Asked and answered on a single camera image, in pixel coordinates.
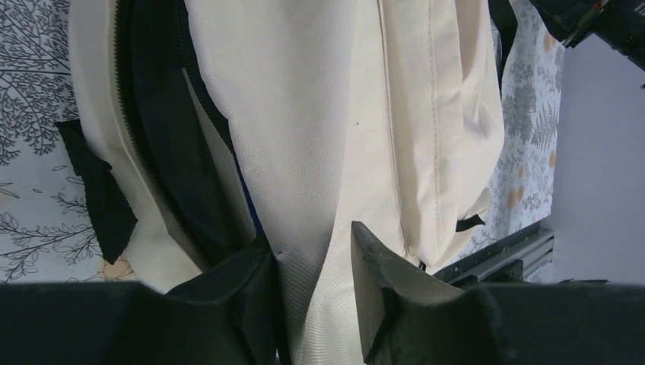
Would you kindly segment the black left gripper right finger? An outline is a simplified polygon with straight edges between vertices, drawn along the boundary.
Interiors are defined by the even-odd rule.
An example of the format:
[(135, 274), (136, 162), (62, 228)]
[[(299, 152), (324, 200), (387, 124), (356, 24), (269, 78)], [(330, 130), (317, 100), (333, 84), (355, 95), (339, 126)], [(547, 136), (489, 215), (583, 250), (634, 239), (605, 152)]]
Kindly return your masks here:
[(367, 364), (642, 364), (644, 289), (617, 284), (454, 287), (351, 225)]

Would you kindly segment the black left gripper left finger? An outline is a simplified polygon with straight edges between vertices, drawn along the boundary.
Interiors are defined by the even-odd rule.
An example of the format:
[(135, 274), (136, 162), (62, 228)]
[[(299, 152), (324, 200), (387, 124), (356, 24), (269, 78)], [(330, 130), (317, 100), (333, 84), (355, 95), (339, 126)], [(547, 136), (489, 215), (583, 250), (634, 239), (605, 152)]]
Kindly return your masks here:
[(166, 294), (137, 281), (4, 284), (3, 364), (288, 364), (275, 257), (259, 236)]

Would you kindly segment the beige canvas backpack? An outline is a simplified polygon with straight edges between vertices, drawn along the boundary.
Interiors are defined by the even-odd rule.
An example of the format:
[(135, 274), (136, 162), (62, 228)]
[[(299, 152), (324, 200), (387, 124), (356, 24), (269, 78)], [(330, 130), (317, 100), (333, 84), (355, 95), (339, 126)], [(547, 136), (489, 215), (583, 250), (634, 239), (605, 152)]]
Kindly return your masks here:
[(73, 1), (61, 127), (103, 259), (166, 294), (266, 238), (290, 363), (367, 364), (351, 225), (434, 275), (504, 145), (490, 1)]

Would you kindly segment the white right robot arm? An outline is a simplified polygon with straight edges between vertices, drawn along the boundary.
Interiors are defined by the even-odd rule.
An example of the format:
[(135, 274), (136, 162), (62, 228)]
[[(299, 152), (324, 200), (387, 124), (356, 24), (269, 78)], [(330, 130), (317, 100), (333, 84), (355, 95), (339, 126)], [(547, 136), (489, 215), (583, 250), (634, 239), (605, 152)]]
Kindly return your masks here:
[(644, 1), (534, 0), (548, 32), (574, 48), (595, 34), (613, 50), (644, 67)]

